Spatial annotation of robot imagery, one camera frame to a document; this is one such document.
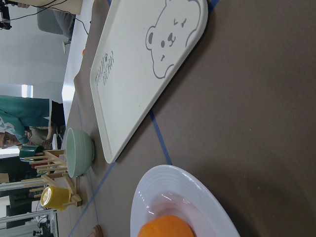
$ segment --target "tray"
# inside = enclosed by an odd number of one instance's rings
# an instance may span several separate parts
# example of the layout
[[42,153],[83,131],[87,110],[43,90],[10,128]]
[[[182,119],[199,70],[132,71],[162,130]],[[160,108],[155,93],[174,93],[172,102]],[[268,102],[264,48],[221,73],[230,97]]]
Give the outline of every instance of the tray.
[[105,160],[114,162],[201,37],[206,0],[113,0],[90,73]]

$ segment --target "brown table surface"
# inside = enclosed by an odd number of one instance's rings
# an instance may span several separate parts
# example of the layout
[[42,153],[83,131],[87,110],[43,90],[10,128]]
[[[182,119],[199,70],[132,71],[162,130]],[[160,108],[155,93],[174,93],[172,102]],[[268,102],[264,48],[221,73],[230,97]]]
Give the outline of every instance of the brown table surface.
[[[147,115],[105,162],[89,73],[109,4],[95,0],[68,128],[95,143],[80,207],[59,236],[127,237],[136,186],[167,164]],[[204,35],[152,108],[172,164],[219,200],[241,236],[316,236],[316,1],[219,1]]]

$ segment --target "white table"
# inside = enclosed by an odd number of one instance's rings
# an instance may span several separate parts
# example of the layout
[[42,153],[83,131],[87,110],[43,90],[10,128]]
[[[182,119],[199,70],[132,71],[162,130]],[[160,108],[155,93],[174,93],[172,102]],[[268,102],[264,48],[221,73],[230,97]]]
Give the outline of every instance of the white table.
[[[81,20],[84,23],[85,28],[88,32],[90,29],[93,1],[94,0],[83,0],[81,13],[80,15],[76,16],[77,19]],[[85,48],[87,37],[88,35],[86,34],[82,23],[76,20],[62,89],[66,124],[75,94],[74,78],[81,67],[82,51]]]

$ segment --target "orange fruit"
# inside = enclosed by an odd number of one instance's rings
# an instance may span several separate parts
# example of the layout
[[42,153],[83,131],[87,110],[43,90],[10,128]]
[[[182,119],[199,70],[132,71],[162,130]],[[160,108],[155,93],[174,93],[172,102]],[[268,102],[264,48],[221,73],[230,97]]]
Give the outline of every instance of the orange fruit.
[[181,218],[167,215],[158,217],[140,229],[138,237],[194,237],[190,226]]

